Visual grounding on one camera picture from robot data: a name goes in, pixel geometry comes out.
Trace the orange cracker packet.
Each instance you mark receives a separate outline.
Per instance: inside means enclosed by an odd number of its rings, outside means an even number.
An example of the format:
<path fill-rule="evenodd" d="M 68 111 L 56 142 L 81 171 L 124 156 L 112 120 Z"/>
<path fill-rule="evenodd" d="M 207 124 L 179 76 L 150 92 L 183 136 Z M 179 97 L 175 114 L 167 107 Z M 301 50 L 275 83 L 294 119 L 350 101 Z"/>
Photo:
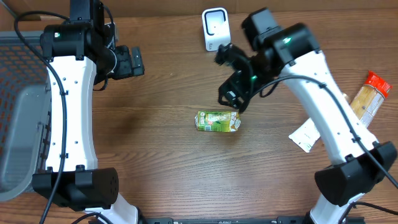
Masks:
<path fill-rule="evenodd" d="M 392 85 L 375 72 L 368 71 L 366 81 L 350 104 L 355 115 L 365 127 L 370 125 L 392 88 Z"/>

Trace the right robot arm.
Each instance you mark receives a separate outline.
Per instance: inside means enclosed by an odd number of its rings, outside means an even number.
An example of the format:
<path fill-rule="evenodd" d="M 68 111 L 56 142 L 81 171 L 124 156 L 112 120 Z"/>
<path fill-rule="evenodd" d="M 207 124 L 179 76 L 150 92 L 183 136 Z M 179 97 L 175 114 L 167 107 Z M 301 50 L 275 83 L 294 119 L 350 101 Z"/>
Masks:
<path fill-rule="evenodd" d="M 278 83 L 288 86 L 317 127 L 330 160 L 315 173 L 321 194 L 304 221 L 343 223 L 363 195 L 389 178 L 397 159 L 395 145 L 379 142 L 357 118 L 305 24 L 283 28 L 262 8 L 241 27 L 255 54 L 248 57 L 233 44 L 218 47 L 215 62 L 233 68 L 219 88 L 219 103 L 243 112 L 252 97 L 267 97 Z"/>

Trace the white cream tube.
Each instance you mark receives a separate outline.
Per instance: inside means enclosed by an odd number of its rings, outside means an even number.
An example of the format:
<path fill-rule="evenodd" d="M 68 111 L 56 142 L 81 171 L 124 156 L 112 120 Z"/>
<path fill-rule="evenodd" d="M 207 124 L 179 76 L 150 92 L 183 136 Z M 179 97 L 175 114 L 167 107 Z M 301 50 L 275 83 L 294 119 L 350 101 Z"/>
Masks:
<path fill-rule="evenodd" d="M 315 123 L 311 118 L 309 118 L 303 123 L 303 125 L 301 125 L 301 127 L 289 135 L 289 139 L 298 145 L 298 147 L 304 152 L 309 153 L 314 144 L 320 139 L 320 133 L 318 132 Z"/>

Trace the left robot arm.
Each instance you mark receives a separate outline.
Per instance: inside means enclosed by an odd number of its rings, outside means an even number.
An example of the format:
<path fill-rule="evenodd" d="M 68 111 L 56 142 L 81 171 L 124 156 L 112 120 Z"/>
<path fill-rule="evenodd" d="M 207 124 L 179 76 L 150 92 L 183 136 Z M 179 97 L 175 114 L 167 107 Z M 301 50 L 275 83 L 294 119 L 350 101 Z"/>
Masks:
<path fill-rule="evenodd" d="M 109 79 L 141 76 L 140 50 L 116 45 L 100 1 L 72 1 L 70 15 L 40 37 L 51 91 L 51 137 L 43 173 L 32 186 L 49 204 L 95 217 L 98 223 L 144 223 L 141 211 L 119 193 L 118 173 L 101 169 L 93 143 L 93 92 Z"/>

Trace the green drink carton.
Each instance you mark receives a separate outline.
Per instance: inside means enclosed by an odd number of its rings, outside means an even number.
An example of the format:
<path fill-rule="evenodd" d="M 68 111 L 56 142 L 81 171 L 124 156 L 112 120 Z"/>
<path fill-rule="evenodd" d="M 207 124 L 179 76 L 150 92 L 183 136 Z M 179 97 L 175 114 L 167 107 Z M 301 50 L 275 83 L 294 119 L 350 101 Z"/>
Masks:
<path fill-rule="evenodd" d="M 238 112 L 235 111 L 199 111 L 195 116 L 195 126 L 199 131 L 236 132 L 241 125 Z"/>

